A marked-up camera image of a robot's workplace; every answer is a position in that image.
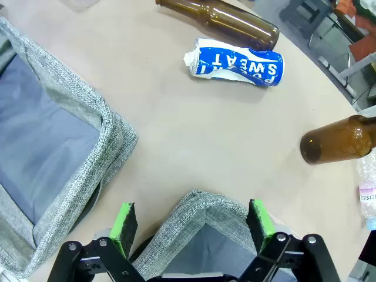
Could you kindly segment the green-padded right gripper left finger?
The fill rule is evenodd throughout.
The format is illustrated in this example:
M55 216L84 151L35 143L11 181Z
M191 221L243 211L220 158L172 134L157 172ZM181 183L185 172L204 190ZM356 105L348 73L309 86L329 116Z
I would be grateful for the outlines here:
M145 281L129 260L137 227L135 204L123 204L109 235L85 246L78 241L63 243L48 281L92 281L100 273L112 281Z

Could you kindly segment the green-padded right gripper right finger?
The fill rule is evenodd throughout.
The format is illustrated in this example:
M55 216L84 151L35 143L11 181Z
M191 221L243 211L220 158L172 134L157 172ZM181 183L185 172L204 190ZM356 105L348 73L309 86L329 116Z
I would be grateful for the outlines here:
M257 255L238 281L271 281L281 268L290 269L297 281L340 281L323 238L302 239L276 231L261 200L251 199L246 218Z

